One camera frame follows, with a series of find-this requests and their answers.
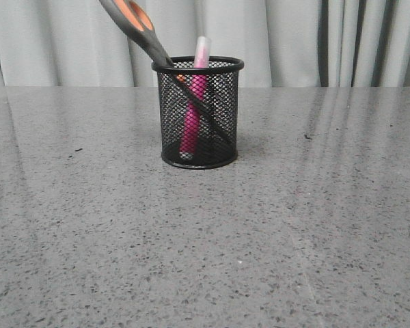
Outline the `pink highlighter pen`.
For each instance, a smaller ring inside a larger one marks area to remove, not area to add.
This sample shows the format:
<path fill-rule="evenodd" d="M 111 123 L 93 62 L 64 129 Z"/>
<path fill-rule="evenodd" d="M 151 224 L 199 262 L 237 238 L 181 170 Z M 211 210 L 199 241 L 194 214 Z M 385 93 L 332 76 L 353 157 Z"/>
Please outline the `pink highlighter pen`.
<path fill-rule="evenodd" d="M 209 65 L 211 39 L 200 36 L 197 39 L 194 68 L 207 68 Z M 190 90 L 199 99 L 204 99 L 207 78 L 204 75 L 193 75 Z M 184 118 L 184 129 L 179 147 L 180 159 L 191 161 L 195 154 L 200 129 L 200 113 L 192 101 L 189 102 Z"/>

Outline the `grey orange scissors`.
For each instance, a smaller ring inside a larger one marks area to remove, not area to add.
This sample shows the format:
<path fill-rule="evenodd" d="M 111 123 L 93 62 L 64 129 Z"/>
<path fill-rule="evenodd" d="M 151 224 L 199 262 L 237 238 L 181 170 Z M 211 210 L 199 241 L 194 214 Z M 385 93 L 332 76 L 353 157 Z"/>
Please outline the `grey orange scissors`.
<path fill-rule="evenodd" d="M 152 21 L 146 12 L 135 1 L 101 1 L 105 11 L 120 30 L 134 43 L 136 43 L 149 56 L 156 66 L 171 68 L 174 66 L 172 59 L 160 43 Z M 186 83 L 180 78 L 172 76 L 171 80 L 182 93 L 193 103 L 197 111 L 209 119 L 212 129 L 227 144 L 231 143 L 228 134 L 212 118 L 210 109 L 200 100 Z"/>

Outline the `black mesh pen cup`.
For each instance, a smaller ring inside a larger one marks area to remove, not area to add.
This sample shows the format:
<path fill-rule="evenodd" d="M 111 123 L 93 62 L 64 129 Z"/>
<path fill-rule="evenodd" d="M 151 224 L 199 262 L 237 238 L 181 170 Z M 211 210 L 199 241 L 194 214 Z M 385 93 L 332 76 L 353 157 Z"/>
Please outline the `black mesh pen cup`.
<path fill-rule="evenodd" d="M 173 67 L 160 68 L 152 64 L 159 88 L 161 122 L 161 158 L 168 164 L 185 169 L 212 169 L 222 167 L 237 158 L 238 74 L 243 69 L 242 60 L 232 57 L 212 56 L 207 68 L 194 68 L 193 57 L 173 58 Z M 200 129 L 194 157 L 191 161 L 180 159 L 179 147 L 184 120 L 190 100 L 171 80 L 172 76 L 191 85 L 193 75 L 204 75 L 207 85 L 205 105 L 212 118 L 228 134 L 227 144 L 212 129 L 209 119 L 200 114 Z"/>

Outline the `grey white curtain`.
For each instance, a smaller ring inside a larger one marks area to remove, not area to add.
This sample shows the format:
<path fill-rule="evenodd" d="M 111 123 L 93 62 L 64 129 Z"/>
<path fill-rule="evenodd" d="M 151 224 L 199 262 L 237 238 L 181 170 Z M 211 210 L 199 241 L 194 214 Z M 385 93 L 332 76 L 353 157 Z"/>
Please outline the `grey white curtain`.
<path fill-rule="evenodd" d="M 199 36 L 243 87 L 410 86 L 410 1 L 140 1 L 171 56 Z M 0 1 L 0 85 L 153 86 L 98 1 Z"/>

